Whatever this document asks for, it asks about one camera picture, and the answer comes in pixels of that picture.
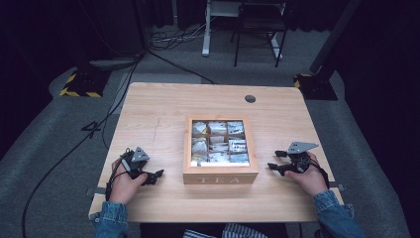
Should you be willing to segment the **wooden tea box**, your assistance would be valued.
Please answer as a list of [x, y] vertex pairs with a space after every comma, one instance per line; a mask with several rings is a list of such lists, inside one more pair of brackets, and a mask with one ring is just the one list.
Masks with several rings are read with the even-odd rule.
[[[191, 165], [191, 132], [193, 121], [243, 120], [248, 142], [248, 167], [193, 167]], [[252, 184], [259, 174], [254, 138], [247, 116], [191, 115], [186, 118], [184, 133], [183, 182], [185, 184]]]

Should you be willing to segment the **white desk leg frame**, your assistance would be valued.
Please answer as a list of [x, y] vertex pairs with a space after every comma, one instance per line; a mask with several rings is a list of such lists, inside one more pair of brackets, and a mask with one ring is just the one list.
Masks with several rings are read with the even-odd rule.
[[[210, 55], [210, 41], [211, 41], [211, 21], [212, 17], [236, 17], [238, 18], [238, 7], [241, 3], [241, 0], [206, 0], [206, 10], [205, 10], [205, 31], [203, 39], [203, 47], [201, 54], [204, 57]], [[274, 55], [273, 49], [270, 47], [269, 43], [266, 42], [262, 45], [246, 45], [246, 48], [263, 48], [271, 49]]]

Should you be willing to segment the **striped black stand base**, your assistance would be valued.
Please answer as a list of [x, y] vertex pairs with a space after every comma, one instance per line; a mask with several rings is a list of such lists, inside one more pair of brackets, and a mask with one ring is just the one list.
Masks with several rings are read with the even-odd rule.
[[92, 74], [75, 69], [63, 89], [60, 96], [74, 97], [102, 97], [105, 86], [109, 80], [111, 72], [105, 70], [96, 70]]
[[305, 100], [337, 100], [338, 97], [329, 80], [324, 81], [316, 74], [299, 73], [293, 76], [293, 84]]

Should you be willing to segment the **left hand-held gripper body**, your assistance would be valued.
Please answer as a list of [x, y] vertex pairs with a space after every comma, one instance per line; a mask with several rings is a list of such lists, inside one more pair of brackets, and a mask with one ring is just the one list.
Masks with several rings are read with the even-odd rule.
[[142, 173], [149, 159], [149, 155], [141, 147], [136, 150], [127, 149], [121, 156], [121, 162], [131, 179], [136, 179]]

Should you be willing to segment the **black slanted stand pole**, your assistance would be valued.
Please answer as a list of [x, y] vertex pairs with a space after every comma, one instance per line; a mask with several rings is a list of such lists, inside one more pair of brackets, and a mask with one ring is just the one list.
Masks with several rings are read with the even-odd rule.
[[332, 55], [333, 47], [338, 42], [341, 34], [346, 29], [348, 23], [352, 19], [353, 15], [357, 11], [360, 3], [362, 0], [350, 0], [347, 4], [346, 8], [344, 9], [341, 17], [335, 24], [332, 32], [330, 33], [329, 37], [325, 41], [323, 47], [321, 48], [320, 52], [318, 53], [315, 60], [312, 62], [309, 70], [312, 73], [319, 73], [321, 69], [327, 67], [327, 59]]

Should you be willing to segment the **black metal chair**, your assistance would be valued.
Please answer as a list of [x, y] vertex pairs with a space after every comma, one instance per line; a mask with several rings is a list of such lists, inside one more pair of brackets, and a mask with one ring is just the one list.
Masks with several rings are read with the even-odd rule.
[[286, 3], [289, 0], [241, 0], [238, 18], [231, 40], [236, 39], [234, 65], [238, 64], [242, 34], [266, 35], [274, 51], [275, 67], [282, 57], [283, 45], [288, 31]]

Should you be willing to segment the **person's right hand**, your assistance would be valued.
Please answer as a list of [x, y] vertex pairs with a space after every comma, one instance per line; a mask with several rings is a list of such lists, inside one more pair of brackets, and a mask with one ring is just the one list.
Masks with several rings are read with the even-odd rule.
[[287, 171], [285, 176], [296, 181], [302, 189], [311, 196], [326, 191], [328, 189], [324, 177], [318, 169], [318, 161], [314, 154], [308, 152], [307, 155], [312, 160], [312, 164], [303, 174]]

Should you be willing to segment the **assorted tea bag packets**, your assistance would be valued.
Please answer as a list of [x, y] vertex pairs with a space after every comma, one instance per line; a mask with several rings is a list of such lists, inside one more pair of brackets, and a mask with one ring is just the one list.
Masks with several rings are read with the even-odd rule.
[[243, 120], [193, 121], [193, 167], [248, 167], [250, 157]]

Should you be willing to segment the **person's striped clothing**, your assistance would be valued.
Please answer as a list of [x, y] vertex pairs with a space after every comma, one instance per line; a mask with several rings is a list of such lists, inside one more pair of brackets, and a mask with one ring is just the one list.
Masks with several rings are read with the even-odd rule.
[[[216, 236], [200, 233], [198, 231], [186, 229], [182, 238], [217, 238]], [[268, 238], [265, 234], [250, 227], [228, 223], [222, 231], [221, 238]]]

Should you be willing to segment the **person's left hand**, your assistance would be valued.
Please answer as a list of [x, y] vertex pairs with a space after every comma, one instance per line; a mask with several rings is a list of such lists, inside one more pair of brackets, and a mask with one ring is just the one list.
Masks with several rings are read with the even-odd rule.
[[112, 183], [112, 190], [109, 196], [110, 202], [128, 204], [138, 193], [141, 185], [147, 180], [147, 174], [141, 174], [135, 179], [127, 174], [125, 168], [116, 160], [112, 164], [112, 169], [116, 170], [117, 176]]

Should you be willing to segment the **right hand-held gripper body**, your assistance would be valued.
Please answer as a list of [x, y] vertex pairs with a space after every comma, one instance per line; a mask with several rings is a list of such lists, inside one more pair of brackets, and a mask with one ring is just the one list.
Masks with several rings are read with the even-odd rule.
[[310, 157], [307, 154], [309, 150], [317, 148], [318, 143], [306, 142], [292, 142], [286, 151], [287, 156], [290, 158], [291, 163], [295, 166], [296, 170], [303, 174], [310, 166]]

